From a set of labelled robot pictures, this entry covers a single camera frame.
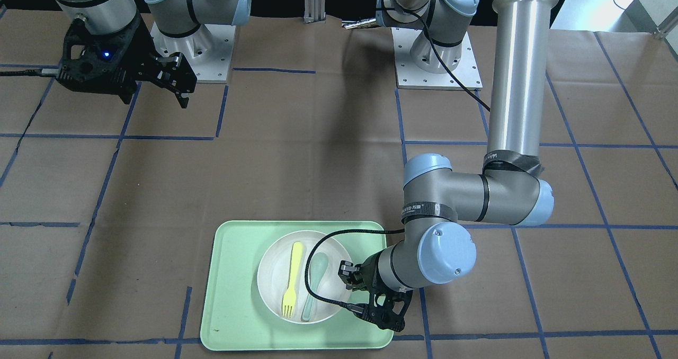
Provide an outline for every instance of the green tray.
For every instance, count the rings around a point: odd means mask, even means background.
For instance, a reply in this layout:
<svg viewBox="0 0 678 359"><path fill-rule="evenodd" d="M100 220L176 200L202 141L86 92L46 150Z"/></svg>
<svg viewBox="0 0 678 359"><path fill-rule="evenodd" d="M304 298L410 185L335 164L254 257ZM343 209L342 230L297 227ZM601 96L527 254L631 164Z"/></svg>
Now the green tray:
<svg viewBox="0 0 678 359"><path fill-rule="evenodd" d="M314 325L296 325L271 313L259 296L256 272L266 249L278 238L311 229L326 234L341 229L378 229L373 221L227 221L216 230L200 339L214 351L283 349L364 349L385 347L393 331L356 318L342 309ZM335 237L354 263L386 247L377 234ZM352 303L366 303L367 292L353 292Z"/></svg>

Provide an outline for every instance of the white mounting plate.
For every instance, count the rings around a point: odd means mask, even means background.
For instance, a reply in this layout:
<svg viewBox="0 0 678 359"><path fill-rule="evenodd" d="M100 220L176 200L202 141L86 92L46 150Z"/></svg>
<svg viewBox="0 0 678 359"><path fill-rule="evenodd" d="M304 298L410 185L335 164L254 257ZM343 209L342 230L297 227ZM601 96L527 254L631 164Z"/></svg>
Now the white mounting plate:
<svg viewBox="0 0 678 359"><path fill-rule="evenodd" d="M230 59L233 55L233 46L235 44L235 26L221 24L205 24L213 36L213 47L205 53L196 57L186 56L191 68L201 84L227 84L228 74L230 73ZM155 41L155 48L160 55L167 57L173 51L165 53L160 50L157 40L162 38L158 26L153 23L150 31Z"/></svg>
<svg viewBox="0 0 678 359"><path fill-rule="evenodd" d="M417 67L417 64L414 63L409 55L409 50L421 31L406 28L392 28L391 31L393 33L398 88L443 89L444 91L460 91L462 89L447 73L432 74ZM468 89L481 89L483 87L468 33L464 35L464 40L462 40L462 58L452 72Z"/></svg>

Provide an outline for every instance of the fork handle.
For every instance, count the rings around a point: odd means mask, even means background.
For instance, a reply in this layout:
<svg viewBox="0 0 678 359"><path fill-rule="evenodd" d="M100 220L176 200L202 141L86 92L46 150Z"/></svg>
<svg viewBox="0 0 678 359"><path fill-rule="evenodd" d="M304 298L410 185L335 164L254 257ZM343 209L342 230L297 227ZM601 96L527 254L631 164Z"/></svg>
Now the fork handle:
<svg viewBox="0 0 678 359"><path fill-rule="evenodd" d="M288 289L296 285L296 280L299 275L299 267L301 260L304 257L304 245L301 241L292 244L292 255L290 258L290 282L288 282Z"/></svg>

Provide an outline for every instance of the round plate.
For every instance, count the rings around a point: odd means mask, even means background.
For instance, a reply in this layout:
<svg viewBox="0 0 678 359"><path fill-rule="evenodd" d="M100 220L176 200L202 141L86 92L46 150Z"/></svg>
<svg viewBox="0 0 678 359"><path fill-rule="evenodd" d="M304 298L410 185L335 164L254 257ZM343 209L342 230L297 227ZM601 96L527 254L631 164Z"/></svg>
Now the round plate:
<svg viewBox="0 0 678 359"><path fill-rule="evenodd" d="M273 243L266 253L264 253L261 262L259 262L259 269L256 274L259 295L267 308L283 320L301 325L308 325L327 320L327 318L332 317L341 309L337 305L332 305L331 303L325 303L316 299L314 306L315 310L311 314L310 321L302 322L301 320L304 305L306 304L307 297L309 297L306 287L304 286L304 269L306 267L306 261L308 260L308 253L310 253L313 246L315 246L323 236L325 236L325 234L320 233L319 231L292 232ZM290 279L292 244L296 241L303 243L304 257L299 268L299 275L296 283L297 299L295 312L292 314L291 319L287 319L283 318L281 309L283 294L285 294L285 290L288 288L288 280ZM339 262L341 262L341 260L351 261L351 256L346 252L346 248L344 248L342 244L339 244L339 241L334 240L334 238L324 241L324 243L316 250L316 255L320 252L327 255L328 263L327 270L325 270L325 275L323 275L322 280L320 280L316 293L323 297L336 299L337 301L348 301L351 296L351 291L346 289L346 285L336 274L336 271L339 268Z"/></svg>

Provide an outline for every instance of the yellow fork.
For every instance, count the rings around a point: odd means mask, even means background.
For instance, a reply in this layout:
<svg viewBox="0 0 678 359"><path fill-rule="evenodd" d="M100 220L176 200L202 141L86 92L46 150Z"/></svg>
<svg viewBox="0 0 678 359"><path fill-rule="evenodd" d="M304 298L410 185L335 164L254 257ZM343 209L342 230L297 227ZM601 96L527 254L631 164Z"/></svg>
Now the yellow fork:
<svg viewBox="0 0 678 359"><path fill-rule="evenodd" d="M292 254L290 258L290 282L288 282L288 289L283 295L283 317L291 319L295 314L296 305L296 280L299 275L299 267L301 260L304 257L304 245L297 241L292 245Z"/></svg>

